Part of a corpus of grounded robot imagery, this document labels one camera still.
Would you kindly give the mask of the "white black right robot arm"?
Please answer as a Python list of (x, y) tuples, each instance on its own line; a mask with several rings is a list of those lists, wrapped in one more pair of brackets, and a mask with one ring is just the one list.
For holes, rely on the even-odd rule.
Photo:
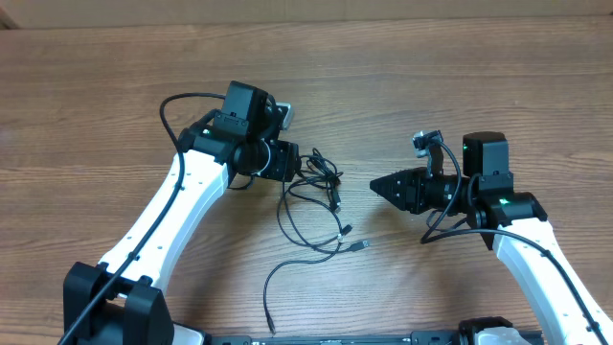
[[(444, 158), (453, 153), (439, 131), (420, 131), (412, 144), (426, 166), (379, 177), (370, 188), (400, 211), (436, 216), (421, 243), (480, 235), (520, 286), (549, 343), (611, 343), (612, 320), (564, 256), (548, 214), (533, 194), (514, 189), (506, 136), (465, 135), (463, 157), (451, 159), (453, 174), (443, 171)], [(457, 215), (465, 220), (440, 227)]]

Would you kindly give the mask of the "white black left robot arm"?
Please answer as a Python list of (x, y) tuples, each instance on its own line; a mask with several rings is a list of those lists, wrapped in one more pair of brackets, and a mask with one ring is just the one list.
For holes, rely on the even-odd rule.
[(97, 264), (75, 263), (63, 283), (63, 344), (192, 344), (210, 337), (172, 320), (165, 300), (175, 266), (207, 211), (237, 175), (289, 181), (297, 145), (280, 140), (294, 109), (232, 81), (221, 108), (170, 138), (161, 187)]

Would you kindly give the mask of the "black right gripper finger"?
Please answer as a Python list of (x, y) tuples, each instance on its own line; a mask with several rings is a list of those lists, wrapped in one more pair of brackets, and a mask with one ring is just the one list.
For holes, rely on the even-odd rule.
[(400, 211), (415, 214), (416, 211), (416, 190), (401, 189), (399, 191), (380, 189), (376, 193), (397, 207)]
[(379, 194), (401, 194), (414, 192), (419, 180), (426, 173), (426, 168), (403, 170), (379, 177), (370, 182), (370, 189)]

